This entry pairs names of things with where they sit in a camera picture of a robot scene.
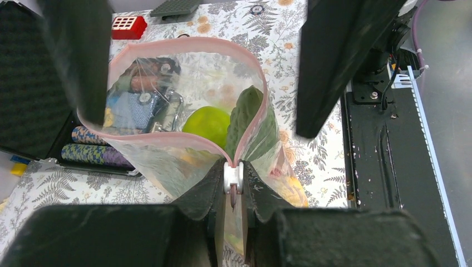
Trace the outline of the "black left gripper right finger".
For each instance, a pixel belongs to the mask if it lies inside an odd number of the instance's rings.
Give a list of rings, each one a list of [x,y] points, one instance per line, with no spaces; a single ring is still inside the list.
[[[401,211],[292,206],[249,162],[243,169],[245,262],[250,266],[439,266],[425,235]]]

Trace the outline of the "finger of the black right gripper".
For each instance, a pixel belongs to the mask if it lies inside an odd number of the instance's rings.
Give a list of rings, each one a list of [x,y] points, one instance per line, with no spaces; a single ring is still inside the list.
[[[105,118],[112,13],[108,1],[37,1],[45,44],[79,118]]]
[[[298,57],[296,134],[315,138],[404,1],[308,1]]]

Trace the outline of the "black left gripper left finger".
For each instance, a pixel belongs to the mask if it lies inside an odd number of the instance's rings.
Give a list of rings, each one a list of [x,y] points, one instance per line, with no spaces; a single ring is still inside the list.
[[[169,204],[56,205],[35,211],[2,266],[221,266],[224,159]]]

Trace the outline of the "green pear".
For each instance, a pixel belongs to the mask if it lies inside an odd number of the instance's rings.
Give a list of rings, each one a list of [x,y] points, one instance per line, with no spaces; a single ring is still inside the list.
[[[188,117],[182,132],[203,137],[224,149],[229,125],[230,115],[228,113],[220,108],[204,106]]]

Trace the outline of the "clear zip top bag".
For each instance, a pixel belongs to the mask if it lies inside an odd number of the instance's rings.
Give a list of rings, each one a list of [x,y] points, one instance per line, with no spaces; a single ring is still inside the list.
[[[214,167],[224,240],[236,253],[249,254],[251,191],[307,207],[263,70],[244,47],[209,37],[130,44],[97,70],[80,121],[174,200]]]

